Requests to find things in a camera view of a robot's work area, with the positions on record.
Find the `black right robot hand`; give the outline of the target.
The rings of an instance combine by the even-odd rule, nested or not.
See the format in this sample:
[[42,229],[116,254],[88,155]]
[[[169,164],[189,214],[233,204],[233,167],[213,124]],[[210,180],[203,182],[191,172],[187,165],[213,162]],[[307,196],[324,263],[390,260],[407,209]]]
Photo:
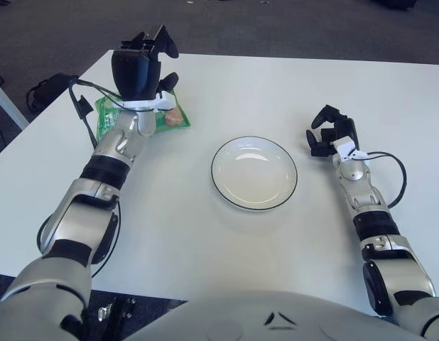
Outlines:
[[320,141],[316,139],[311,130],[306,131],[311,156],[328,157],[334,155],[337,151],[333,142],[346,136],[353,140],[356,147],[359,147],[357,131],[353,119],[341,114],[339,109],[326,104],[316,115],[310,127],[311,129],[317,129],[325,122],[332,123],[333,127],[320,130]]

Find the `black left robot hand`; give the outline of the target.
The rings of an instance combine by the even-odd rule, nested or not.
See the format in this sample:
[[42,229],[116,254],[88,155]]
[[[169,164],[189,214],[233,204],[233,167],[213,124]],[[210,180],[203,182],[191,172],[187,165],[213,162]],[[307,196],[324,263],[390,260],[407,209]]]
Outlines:
[[161,77],[158,56],[165,53],[179,57],[178,48],[166,26],[152,27],[132,39],[123,40],[120,49],[112,54],[112,74],[120,97],[126,101],[153,100],[162,91],[171,92],[179,77],[172,72]]

